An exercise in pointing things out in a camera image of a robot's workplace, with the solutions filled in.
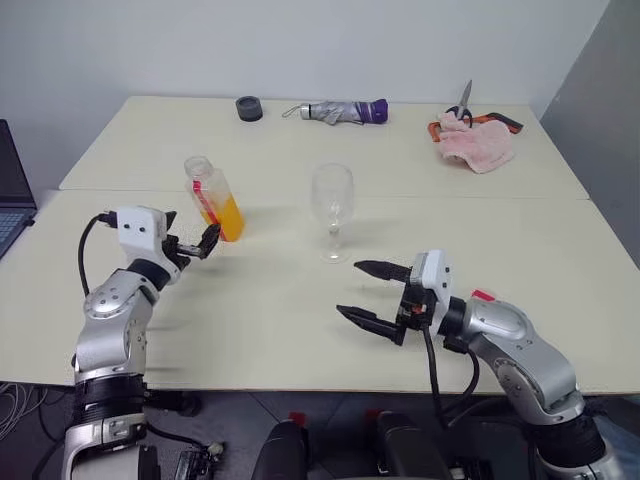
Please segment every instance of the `laptop screen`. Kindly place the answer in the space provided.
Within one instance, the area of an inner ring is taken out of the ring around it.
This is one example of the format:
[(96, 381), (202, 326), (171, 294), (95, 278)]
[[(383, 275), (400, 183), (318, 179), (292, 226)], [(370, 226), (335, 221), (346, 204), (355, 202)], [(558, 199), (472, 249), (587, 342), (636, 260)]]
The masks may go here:
[(9, 125), (6, 120), (0, 119), (0, 206), (12, 204), (35, 207)]

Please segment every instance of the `laptop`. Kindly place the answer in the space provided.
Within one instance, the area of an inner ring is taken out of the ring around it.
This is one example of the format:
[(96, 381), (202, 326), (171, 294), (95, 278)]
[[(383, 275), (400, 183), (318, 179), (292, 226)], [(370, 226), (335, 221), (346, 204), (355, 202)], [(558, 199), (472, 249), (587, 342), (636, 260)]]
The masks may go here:
[(36, 209), (9, 125), (0, 119), (0, 258), (33, 225)]

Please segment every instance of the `laptop keyboard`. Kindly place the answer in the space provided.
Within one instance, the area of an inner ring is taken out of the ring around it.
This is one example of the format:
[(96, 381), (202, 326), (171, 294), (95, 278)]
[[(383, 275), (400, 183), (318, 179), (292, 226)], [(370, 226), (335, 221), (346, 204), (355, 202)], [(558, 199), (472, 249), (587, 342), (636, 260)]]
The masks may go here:
[(24, 220), (24, 213), (0, 213), (0, 244)]

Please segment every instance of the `white table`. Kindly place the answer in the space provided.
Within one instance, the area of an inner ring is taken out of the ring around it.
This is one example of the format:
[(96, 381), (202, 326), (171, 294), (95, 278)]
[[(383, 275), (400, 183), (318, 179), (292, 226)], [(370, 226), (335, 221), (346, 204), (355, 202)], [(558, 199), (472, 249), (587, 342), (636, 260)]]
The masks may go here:
[[(417, 334), (398, 348), (335, 311), (359, 305), (392, 320), (400, 286), (351, 263), (323, 263), (306, 203), (237, 197), (245, 236), (194, 261), (162, 292), (149, 328), (150, 385), (427, 391)], [(178, 210), (174, 230), (185, 240), (202, 228), (186, 193), (59, 192), (0, 261), (0, 378), (72, 383), (83, 324), (78, 238), (96, 212), (127, 204)], [(457, 295), (489, 288), (525, 310), (585, 392), (640, 392), (640, 273), (589, 200), (361, 197), (350, 230), (353, 260), (408, 264), (418, 251), (445, 248)], [(96, 228), (90, 285), (125, 266), (116, 232)], [(461, 391), (468, 359), (438, 350), (442, 390)], [(478, 391), (500, 391), (486, 367)]]
[(525, 125), (516, 158), (476, 175), (445, 162), (426, 131), (446, 105), (391, 104), (386, 125), (331, 127), (281, 113), (297, 101), (263, 101), (264, 117), (238, 118), (234, 100), (131, 97), (87, 150), (62, 189), (182, 191), (183, 162), (206, 155), (231, 188), (307, 201), (311, 172), (327, 161), (353, 170), (358, 195), (588, 198), (527, 106), (471, 106)]

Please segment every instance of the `glass stem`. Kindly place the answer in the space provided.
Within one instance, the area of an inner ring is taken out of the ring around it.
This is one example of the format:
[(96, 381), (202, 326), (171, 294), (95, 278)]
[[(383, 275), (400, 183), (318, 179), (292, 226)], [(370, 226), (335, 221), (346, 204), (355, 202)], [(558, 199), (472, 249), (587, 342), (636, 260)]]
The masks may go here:
[(340, 227), (329, 228), (329, 251), (332, 253), (338, 253), (340, 251), (341, 238)]

